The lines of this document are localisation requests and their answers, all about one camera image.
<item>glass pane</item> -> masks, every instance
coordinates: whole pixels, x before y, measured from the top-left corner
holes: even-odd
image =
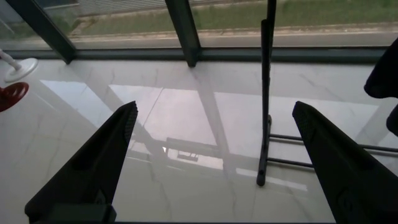
[[[3,50],[50,49],[5,0],[0,0],[0,48]]]
[[[36,0],[78,49],[180,47],[163,0]]]
[[[258,47],[267,1],[190,0],[204,47]],[[398,36],[396,0],[277,0],[274,46],[384,46]]]

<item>lawn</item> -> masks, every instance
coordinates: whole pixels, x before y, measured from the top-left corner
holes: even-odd
[[[267,4],[250,2],[192,9],[201,29],[258,28]],[[279,3],[276,26],[316,26],[398,21],[398,0],[287,0]],[[100,19],[82,30],[83,35],[173,31],[167,11]]]

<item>white disc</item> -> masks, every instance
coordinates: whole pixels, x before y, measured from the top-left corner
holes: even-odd
[[[32,73],[33,70],[37,67],[39,61],[36,58],[28,58],[18,62],[22,68],[19,70],[15,70],[14,68],[10,68],[7,73],[4,81],[6,83],[15,82],[24,78],[28,74]]]

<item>red disc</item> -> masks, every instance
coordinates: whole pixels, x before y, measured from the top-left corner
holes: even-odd
[[[21,100],[29,89],[24,82],[14,83],[5,88],[0,88],[0,112],[14,106]]]

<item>white marble floor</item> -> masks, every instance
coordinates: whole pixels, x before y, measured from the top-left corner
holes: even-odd
[[[0,62],[0,76],[7,69]],[[291,114],[300,100],[357,142],[398,147],[385,127],[398,101],[365,94],[371,69],[273,64],[272,133],[299,136]],[[113,202],[117,220],[334,221],[311,169],[269,164],[266,185],[256,186],[259,63],[41,60],[23,81],[27,96],[0,113],[2,223],[27,223],[30,198],[132,100],[139,114]],[[303,146],[282,142],[271,142],[269,156],[310,162]],[[376,157],[398,174],[394,155]]]

